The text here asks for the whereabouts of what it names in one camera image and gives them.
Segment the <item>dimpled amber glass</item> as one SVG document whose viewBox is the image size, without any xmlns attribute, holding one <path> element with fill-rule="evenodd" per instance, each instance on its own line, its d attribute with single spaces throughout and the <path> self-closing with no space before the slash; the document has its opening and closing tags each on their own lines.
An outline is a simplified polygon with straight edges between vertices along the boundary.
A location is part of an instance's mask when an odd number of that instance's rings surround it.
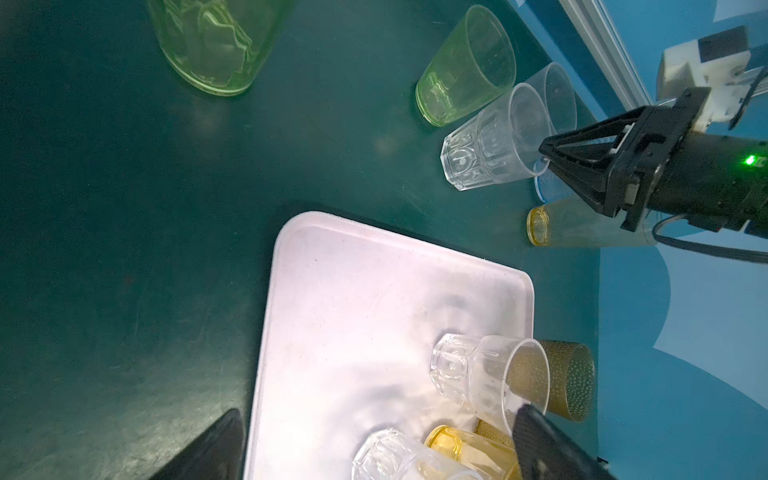
<svg viewBox="0 0 768 480">
<path fill-rule="evenodd" d="M 539 344 L 541 349 L 523 347 L 513 357 L 507 377 L 510 390 L 541 413 L 583 422 L 596 388 L 590 349 L 568 341 L 539 340 Z"/>
<path fill-rule="evenodd" d="M 488 440 L 494 441 L 500 445 L 514 450 L 514 442 L 505 432 L 493 427 L 489 423 L 478 420 L 474 432 Z"/>
</svg>

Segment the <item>clear faceted glass three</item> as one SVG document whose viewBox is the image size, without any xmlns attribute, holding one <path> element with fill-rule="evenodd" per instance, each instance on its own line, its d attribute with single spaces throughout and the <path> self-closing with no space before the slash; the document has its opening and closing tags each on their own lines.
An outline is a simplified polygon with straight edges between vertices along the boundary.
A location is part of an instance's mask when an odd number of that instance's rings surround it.
<svg viewBox="0 0 768 480">
<path fill-rule="evenodd" d="M 429 374 L 441 395 L 507 435 L 520 408 L 549 406 L 548 357 L 533 338 L 448 333 L 433 347 Z"/>
</svg>

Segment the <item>clear faceted glass two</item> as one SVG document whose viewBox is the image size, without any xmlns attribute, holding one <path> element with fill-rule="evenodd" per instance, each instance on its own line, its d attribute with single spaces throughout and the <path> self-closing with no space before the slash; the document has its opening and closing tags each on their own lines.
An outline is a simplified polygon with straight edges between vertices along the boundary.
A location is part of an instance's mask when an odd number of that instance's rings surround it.
<svg viewBox="0 0 768 480">
<path fill-rule="evenodd" d="M 551 135 L 539 93 L 520 83 L 447 135 L 440 160 L 459 191 L 538 177 L 548 166 L 539 152 Z"/>
</svg>

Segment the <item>small green transparent glass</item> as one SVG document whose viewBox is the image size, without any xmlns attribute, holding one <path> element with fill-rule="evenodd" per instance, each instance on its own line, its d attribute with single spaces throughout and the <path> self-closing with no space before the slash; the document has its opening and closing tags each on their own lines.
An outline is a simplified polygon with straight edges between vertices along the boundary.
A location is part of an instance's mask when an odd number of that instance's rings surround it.
<svg viewBox="0 0 768 480">
<path fill-rule="evenodd" d="M 474 5 L 443 42 L 415 87 L 422 116 L 446 126 L 508 91 L 517 61 L 510 37 L 487 7 Z"/>
</svg>

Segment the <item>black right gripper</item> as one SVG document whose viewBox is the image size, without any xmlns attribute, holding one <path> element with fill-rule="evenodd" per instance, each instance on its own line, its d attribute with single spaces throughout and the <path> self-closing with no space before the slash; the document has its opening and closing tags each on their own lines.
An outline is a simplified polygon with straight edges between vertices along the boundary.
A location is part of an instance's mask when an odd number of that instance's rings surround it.
<svg viewBox="0 0 768 480">
<path fill-rule="evenodd" d="M 613 218 L 624 211 L 628 230 L 644 211 L 656 210 L 713 232 L 766 237 L 767 143 L 695 131 L 709 93 L 687 88 L 671 107 L 645 107 L 637 121 L 626 113 L 550 136 L 539 152 L 604 158 L 618 151 L 608 173 L 565 161 L 551 161 L 549 169 L 596 213 Z"/>
</svg>

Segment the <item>clear faceted glass one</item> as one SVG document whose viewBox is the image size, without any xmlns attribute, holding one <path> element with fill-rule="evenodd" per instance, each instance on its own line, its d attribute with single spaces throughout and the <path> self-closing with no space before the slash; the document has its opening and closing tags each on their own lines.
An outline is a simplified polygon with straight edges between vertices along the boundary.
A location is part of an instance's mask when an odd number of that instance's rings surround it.
<svg viewBox="0 0 768 480">
<path fill-rule="evenodd" d="M 386 428 L 371 433 L 352 460 L 354 480 L 458 480 L 481 479 L 474 470 Z"/>
</svg>

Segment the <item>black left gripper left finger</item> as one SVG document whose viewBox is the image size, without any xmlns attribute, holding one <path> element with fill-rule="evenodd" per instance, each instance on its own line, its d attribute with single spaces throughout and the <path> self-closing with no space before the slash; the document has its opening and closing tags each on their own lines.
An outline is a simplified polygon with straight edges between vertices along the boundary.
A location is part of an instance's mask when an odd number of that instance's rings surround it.
<svg viewBox="0 0 768 480">
<path fill-rule="evenodd" d="M 229 409 L 150 479 L 240 479 L 244 442 L 242 414 Z"/>
</svg>

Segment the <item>short yellow transparent glass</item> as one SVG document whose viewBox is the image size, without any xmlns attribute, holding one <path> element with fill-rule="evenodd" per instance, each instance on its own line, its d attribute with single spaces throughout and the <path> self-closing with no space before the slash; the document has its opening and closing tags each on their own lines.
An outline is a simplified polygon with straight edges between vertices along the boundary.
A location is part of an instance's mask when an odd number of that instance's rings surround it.
<svg viewBox="0 0 768 480">
<path fill-rule="evenodd" d="M 483 479 L 521 480 L 514 447 L 447 425 L 432 430 L 424 444 L 477 472 Z"/>
</svg>

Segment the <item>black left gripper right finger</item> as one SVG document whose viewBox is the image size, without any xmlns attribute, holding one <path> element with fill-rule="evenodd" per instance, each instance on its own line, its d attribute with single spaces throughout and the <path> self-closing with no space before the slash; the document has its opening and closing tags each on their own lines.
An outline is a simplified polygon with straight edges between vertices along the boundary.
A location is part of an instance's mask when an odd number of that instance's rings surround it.
<svg viewBox="0 0 768 480">
<path fill-rule="evenodd" d="M 512 440 L 525 480 L 616 480 L 531 404 L 517 411 Z"/>
</svg>

